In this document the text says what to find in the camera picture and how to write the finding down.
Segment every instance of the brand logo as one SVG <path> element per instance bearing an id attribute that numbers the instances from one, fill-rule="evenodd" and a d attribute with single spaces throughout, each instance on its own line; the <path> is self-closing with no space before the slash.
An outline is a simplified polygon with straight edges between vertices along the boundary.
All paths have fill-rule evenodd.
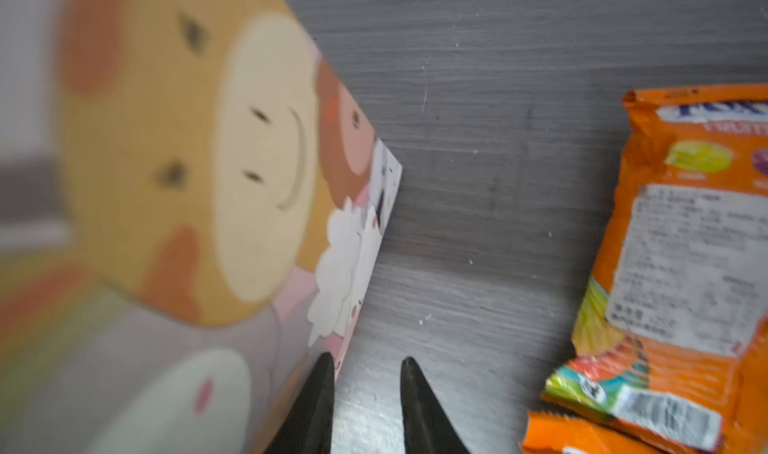
<path id="1" fill-rule="evenodd" d="M 690 105 L 659 107 L 656 114 L 662 121 L 675 123 L 705 123 L 711 121 L 768 122 L 766 102 L 706 102 Z"/>

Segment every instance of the wood grain surface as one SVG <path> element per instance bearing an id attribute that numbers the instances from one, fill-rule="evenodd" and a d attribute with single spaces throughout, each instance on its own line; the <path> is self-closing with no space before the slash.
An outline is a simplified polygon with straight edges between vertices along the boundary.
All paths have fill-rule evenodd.
<path id="1" fill-rule="evenodd" d="M 414 356 L 472 452 L 518 452 L 573 355 L 622 94 L 768 81 L 768 0 L 288 1 L 405 167 L 333 451 L 403 452 Z"/>

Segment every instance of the nutrition label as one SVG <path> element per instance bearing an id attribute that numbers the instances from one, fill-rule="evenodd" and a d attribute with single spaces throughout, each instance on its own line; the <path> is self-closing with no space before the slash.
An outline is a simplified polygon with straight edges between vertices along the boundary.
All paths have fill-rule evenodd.
<path id="1" fill-rule="evenodd" d="M 649 185 L 632 208 L 606 318 L 739 357 L 768 309 L 768 199 Z"/>

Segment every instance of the pink cheek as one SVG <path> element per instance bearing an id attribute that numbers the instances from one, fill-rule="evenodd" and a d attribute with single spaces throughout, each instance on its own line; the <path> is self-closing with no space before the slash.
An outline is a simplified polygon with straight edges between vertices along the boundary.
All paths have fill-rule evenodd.
<path id="1" fill-rule="evenodd" d="M 198 416 L 203 414 L 208 405 L 210 404 L 210 398 L 214 394 L 214 381 L 209 377 L 200 386 L 200 391 L 197 392 L 197 400 L 194 403 L 194 413 Z"/>

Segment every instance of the round white symbol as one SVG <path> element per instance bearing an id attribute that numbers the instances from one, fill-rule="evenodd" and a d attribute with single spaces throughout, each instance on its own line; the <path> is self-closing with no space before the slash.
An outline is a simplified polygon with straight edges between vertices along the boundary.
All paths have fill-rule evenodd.
<path id="1" fill-rule="evenodd" d="M 579 376 L 579 377 L 580 377 L 580 380 L 578 382 L 578 385 L 579 387 L 581 387 L 581 391 L 584 393 L 585 396 L 597 402 L 598 404 L 602 404 L 603 402 L 605 402 L 605 399 L 608 396 L 605 394 L 605 389 L 603 389 L 603 386 L 601 386 L 597 382 L 590 381 L 589 379 L 587 379 L 586 376 Z"/>

